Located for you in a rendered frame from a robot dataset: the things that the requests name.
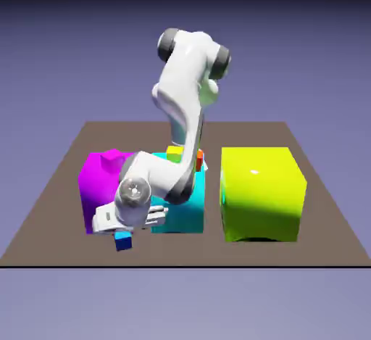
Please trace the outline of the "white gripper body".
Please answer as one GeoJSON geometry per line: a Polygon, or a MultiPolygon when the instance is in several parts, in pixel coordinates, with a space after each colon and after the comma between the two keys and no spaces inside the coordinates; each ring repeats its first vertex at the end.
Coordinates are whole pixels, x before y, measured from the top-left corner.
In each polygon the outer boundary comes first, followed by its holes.
{"type": "Polygon", "coordinates": [[[94,233],[116,233],[121,231],[133,232],[134,228],[126,226],[116,216],[114,202],[96,208],[92,219],[92,230],[94,233]]]}

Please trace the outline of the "large magenta box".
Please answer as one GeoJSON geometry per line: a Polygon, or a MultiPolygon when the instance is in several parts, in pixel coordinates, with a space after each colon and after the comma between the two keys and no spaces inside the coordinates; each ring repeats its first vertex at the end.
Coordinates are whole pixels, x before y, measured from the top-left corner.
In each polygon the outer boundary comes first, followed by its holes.
{"type": "MultiPolygon", "coordinates": [[[[91,152],[78,175],[78,186],[87,234],[92,234],[92,219],[96,208],[114,200],[119,185],[120,171],[107,173],[101,167],[101,152],[91,152]]],[[[133,152],[123,152],[125,161],[133,152]]]]}

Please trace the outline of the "small blue cube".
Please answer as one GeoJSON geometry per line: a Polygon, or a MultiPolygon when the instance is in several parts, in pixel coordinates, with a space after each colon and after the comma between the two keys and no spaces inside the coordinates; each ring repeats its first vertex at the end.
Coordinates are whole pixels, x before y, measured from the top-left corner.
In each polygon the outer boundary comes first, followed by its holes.
{"type": "Polygon", "coordinates": [[[114,233],[116,250],[124,251],[132,248],[132,234],[129,231],[118,231],[114,233]]]}

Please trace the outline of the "large cyan box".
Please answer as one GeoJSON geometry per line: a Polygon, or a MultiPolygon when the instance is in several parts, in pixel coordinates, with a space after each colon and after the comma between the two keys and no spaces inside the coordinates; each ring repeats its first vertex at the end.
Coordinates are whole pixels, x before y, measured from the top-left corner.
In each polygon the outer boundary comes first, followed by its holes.
{"type": "Polygon", "coordinates": [[[205,170],[203,161],[201,171],[195,172],[193,193],[187,202],[174,205],[159,197],[151,198],[151,206],[163,206],[168,209],[165,223],[153,226],[152,233],[203,233],[205,170]]]}

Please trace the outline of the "small yellow-green cube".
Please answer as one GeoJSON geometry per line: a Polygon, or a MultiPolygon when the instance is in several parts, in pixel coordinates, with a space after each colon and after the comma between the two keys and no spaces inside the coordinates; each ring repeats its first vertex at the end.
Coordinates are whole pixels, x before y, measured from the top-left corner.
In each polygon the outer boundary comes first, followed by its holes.
{"type": "Polygon", "coordinates": [[[167,160],[180,163],[183,156],[183,146],[168,146],[166,150],[166,158],[167,160]]]}

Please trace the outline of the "small magenta cube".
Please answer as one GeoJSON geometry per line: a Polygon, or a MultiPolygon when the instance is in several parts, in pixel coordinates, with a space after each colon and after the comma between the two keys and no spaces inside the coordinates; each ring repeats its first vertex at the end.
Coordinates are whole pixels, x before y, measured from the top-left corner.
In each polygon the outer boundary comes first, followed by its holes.
{"type": "Polygon", "coordinates": [[[125,162],[125,155],[117,149],[100,153],[101,167],[107,173],[118,173],[125,162]]]}

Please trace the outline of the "large yellow-green box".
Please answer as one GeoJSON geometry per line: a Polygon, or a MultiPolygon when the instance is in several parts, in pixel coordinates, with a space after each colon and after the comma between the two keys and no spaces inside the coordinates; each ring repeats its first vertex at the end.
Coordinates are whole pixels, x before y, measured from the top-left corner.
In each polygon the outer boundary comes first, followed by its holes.
{"type": "Polygon", "coordinates": [[[225,240],[297,240],[307,180],[288,147],[223,147],[220,208],[225,240]]]}

